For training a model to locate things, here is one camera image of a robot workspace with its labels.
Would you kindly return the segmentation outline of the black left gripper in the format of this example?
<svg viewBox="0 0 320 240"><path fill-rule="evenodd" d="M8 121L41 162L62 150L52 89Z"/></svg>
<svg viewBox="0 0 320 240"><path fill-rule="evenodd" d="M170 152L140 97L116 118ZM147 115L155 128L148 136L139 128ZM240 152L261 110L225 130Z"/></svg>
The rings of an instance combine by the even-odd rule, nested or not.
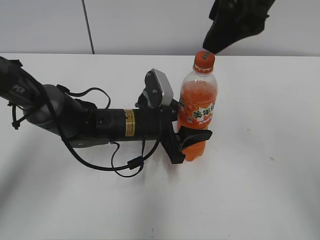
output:
<svg viewBox="0 0 320 240"><path fill-rule="evenodd" d="M175 99L172 99L169 106L150 108L142 92L135 106L134 137L138 140L159 140L172 164L183 163L185 155L182 150L209 140L213 134L208 129L185 126L181 126L178 133L175 133L172 122L178 120L179 108L179 102Z"/></svg>

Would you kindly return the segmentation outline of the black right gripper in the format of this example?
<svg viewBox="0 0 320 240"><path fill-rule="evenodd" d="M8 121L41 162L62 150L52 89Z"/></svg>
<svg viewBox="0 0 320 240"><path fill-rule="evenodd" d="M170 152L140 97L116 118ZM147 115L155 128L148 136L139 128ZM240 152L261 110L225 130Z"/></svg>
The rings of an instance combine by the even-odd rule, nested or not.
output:
<svg viewBox="0 0 320 240"><path fill-rule="evenodd" d="M260 34L275 0L215 0L209 13L212 25L202 47L217 54L232 44Z"/></svg>

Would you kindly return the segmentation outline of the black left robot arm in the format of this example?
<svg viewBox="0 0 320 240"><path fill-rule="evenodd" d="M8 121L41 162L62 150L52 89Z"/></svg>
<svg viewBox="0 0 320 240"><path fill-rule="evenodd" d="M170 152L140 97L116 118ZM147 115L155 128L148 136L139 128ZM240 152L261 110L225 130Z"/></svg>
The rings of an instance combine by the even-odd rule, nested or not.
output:
<svg viewBox="0 0 320 240"><path fill-rule="evenodd" d="M178 102L167 76L151 69L134 109L98 108L83 101L83 93L72 93L62 85L41 84L23 69L17 59L0 60L0 96L13 111L22 109L22 118L12 115L12 126L22 121L60 136L69 151L116 142L154 140L162 145L173 164L185 160L183 150L207 141L207 129L181 127L174 131L178 119Z"/></svg>

